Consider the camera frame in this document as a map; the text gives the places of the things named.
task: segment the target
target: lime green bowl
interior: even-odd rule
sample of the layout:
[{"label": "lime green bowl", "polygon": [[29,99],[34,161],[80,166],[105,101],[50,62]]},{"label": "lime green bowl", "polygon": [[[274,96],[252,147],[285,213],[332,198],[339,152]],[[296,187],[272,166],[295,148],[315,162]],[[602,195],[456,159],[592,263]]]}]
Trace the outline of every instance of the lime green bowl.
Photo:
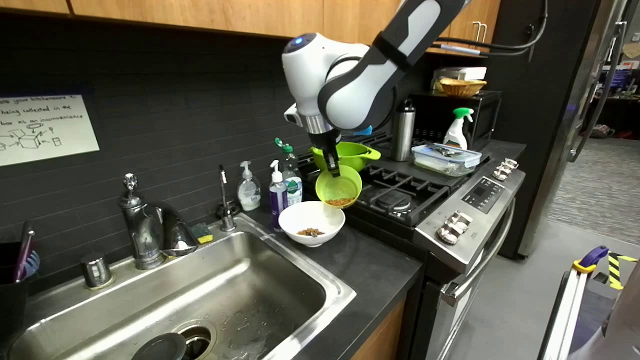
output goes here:
[{"label": "lime green bowl", "polygon": [[327,200],[351,199],[349,204],[340,206],[331,205],[334,208],[344,209],[356,202],[362,191],[362,178],[360,174],[346,165],[340,165],[340,176],[333,177],[331,172],[325,170],[320,173],[316,181],[316,195],[320,201],[329,204]]},{"label": "lime green bowl", "polygon": [[[339,142],[335,149],[338,150],[338,163],[355,169],[362,170],[369,160],[380,159],[380,152],[355,142]],[[326,162],[322,150],[311,148],[314,155],[314,162],[321,171],[326,170]]]}]

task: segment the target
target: white bowl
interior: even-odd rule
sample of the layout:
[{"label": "white bowl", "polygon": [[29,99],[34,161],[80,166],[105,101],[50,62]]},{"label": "white bowl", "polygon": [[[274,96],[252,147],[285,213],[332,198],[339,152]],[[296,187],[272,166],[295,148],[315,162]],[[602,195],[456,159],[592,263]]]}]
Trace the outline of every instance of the white bowl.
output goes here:
[{"label": "white bowl", "polygon": [[[333,238],[344,225],[344,212],[321,201],[305,201],[293,204],[280,213],[278,223],[290,238],[308,247],[316,247]],[[308,228],[324,234],[313,237],[298,235]]]}]

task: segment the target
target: floor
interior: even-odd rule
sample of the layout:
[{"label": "floor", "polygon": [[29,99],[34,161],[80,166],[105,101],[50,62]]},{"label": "floor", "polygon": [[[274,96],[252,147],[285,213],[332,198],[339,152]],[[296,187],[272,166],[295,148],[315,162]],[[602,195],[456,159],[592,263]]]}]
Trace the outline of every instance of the floor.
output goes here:
[{"label": "floor", "polygon": [[[599,245],[640,258],[639,199],[640,142],[590,139],[540,222],[538,248],[525,261],[498,257],[489,265],[449,359],[536,359],[573,260]],[[621,267],[621,277],[631,269]],[[606,261],[599,271],[608,274]]]},{"label": "floor", "polygon": [[569,163],[552,220],[640,245],[640,141],[589,139]]}]

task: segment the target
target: green bottle cap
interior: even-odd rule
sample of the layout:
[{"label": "green bottle cap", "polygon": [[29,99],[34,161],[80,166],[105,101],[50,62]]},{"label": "green bottle cap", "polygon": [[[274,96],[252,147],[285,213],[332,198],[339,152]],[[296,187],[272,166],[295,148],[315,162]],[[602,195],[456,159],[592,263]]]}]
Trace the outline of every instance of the green bottle cap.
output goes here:
[{"label": "green bottle cap", "polygon": [[471,115],[473,113],[474,110],[470,108],[457,108],[453,111],[453,115],[456,117],[456,119],[462,119],[463,117]]},{"label": "green bottle cap", "polygon": [[282,140],[280,138],[276,138],[276,145],[281,147],[282,152],[284,152],[285,154],[293,152],[293,146],[289,145],[288,143],[282,143]]}]

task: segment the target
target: yellow and black tape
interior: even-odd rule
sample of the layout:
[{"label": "yellow and black tape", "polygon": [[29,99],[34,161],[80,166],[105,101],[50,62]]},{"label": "yellow and black tape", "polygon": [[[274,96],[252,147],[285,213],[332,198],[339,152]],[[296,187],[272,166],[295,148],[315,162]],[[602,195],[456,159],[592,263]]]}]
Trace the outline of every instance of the yellow and black tape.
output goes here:
[{"label": "yellow and black tape", "polygon": [[616,290],[622,290],[624,288],[620,283],[620,260],[631,261],[633,263],[638,262],[638,259],[609,251],[609,286]]}]

